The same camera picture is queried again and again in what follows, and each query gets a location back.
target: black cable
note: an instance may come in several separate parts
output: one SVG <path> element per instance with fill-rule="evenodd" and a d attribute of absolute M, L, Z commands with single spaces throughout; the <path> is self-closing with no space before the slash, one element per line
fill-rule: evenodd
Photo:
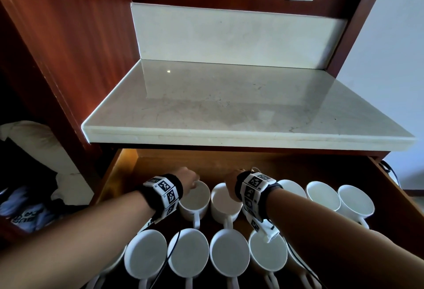
<path fill-rule="evenodd" d="M 165 269 L 166 264 L 168 263 L 168 260 L 169 260 L 169 258 L 170 258 L 170 257 L 171 257 L 171 255 L 172 255 L 172 252 L 174 252 L 175 248 L 177 247 L 177 243 L 178 243 L 178 240 L 179 240 L 179 238 L 180 238 L 181 231 L 182 231 L 182 230 L 180 229 L 180 231 L 178 232 L 177 240 L 175 241 L 174 247 L 172 248 L 171 253 L 169 254 L 169 256 L 167 256 L 167 258 L 165 259 L 165 262 L 163 263 L 162 268 L 159 270 L 159 273 L 158 273 L 158 275 L 156 276 L 155 281 L 153 281 L 152 285 L 150 286 L 150 289 L 152 289 L 152 288 L 153 288 L 153 286 L 155 285 L 156 281 L 159 279 L 159 276 L 161 275 L 161 273 L 162 273 L 163 269 Z"/>
<path fill-rule="evenodd" d="M 289 250 L 290 250 L 290 252 L 292 253 L 292 255 L 293 255 L 293 257 L 294 257 L 294 259 L 296 259 L 301 265 L 302 265 L 302 267 L 304 267 L 309 273 L 310 273 L 310 275 L 311 276 L 313 276 L 315 279 L 316 279 L 316 281 L 318 281 L 319 282 L 319 284 L 323 287 L 323 288 L 325 288 L 325 289 L 328 289 L 322 282 L 321 282 L 321 280 L 319 280 L 318 279 L 318 277 L 317 276 L 315 276 L 315 274 L 311 271 L 311 270 L 309 270 L 309 267 L 307 267 L 306 265 L 304 265 L 303 263 L 302 263 L 302 261 L 300 260 L 300 259 L 298 259 L 297 257 L 296 257 L 296 255 L 294 254 L 294 252 L 293 252 L 293 249 L 292 249 L 292 247 L 291 247 L 291 245 L 287 242 L 287 247 L 289 248 Z"/>

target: countertop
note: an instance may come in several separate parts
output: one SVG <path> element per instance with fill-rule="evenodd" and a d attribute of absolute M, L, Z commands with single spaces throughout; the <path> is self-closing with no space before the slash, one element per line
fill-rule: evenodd
<path fill-rule="evenodd" d="M 402 151 L 415 137 L 322 70 L 140 60 L 89 142 Z"/>

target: person's left hand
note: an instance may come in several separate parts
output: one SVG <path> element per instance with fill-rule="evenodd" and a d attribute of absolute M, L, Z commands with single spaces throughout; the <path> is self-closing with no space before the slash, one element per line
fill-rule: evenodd
<path fill-rule="evenodd" d="M 195 188 L 196 184 L 194 182 L 200 179 L 199 174 L 189 170 L 187 167 L 180 167 L 170 173 L 177 176 L 181 184 L 183 184 L 183 196 L 186 196 L 191 189 Z"/>

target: open drawer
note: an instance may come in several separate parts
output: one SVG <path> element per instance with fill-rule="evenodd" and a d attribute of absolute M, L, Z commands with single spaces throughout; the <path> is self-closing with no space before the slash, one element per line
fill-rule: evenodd
<path fill-rule="evenodd" d="M 232 169 L 252 167 L 259 168 L 262 173 L 277 180 L 291 179 L 302 187 L 310 181 L 322 181 L 335 190 L 343 184 L 356 186 L 366 192 L 374 202 L 375 213 L 367 218 L 370 228 L 424 258 L 424 215 L 378 164 L 372 158 L 365 156 L 126 148 L 117 152 L 103 178 L 100 189 L 93 197 L 92 204 L 120 196 L 130 191 L 135 184 L 180 166 L 187 166 L 198 172 L 201 180 L 211 190 L 216 184 L 222 182 L 224 175 Z M 151 227 L 162 232 L 169 242 L 180 228 L 192 227 L 192 223 L 174 216 Z M 222 226 L 216 223 L 208 212 L 201 221 L 200 231 L 210 241 L 221 228 Z M 252 227 L 242 213 L 235 221 L 234 228 L 246 237 L 252 231 Z M 121 273 L 119 277 L 128 277 L 126 279 L 128 283 L 134 281 L 135 288 L 135 279 L 131 280 L 130 276 L 124 275 L 122 270 Z M 284 268 L 275 274 L 280 286 L 302 288 L 298 278 Z M 210 262 L 194 280 L 193 285 L 202 287 L 206 281 L 208 286 L 225 287 L 225 278 L 215 272 Z M 173 286 L 184 286 L 183 279 L 176 276 L 168 266 L 157 283 L 159 287 L 160 282 L 162 285 L 172 283 Z M 239 277 L 239 283 L 241 288 L 252 287 L 252 285 L 266 287 L 263 278 L 249 269 Z"/>

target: white wall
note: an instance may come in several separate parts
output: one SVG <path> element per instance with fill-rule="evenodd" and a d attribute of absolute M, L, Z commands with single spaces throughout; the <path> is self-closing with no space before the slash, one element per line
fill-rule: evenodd
<path fill-rule="evenodd" d="M 337 79 L 421 139 L 386 160 L 424 189 L 424 0 L 377 0 Z"/>

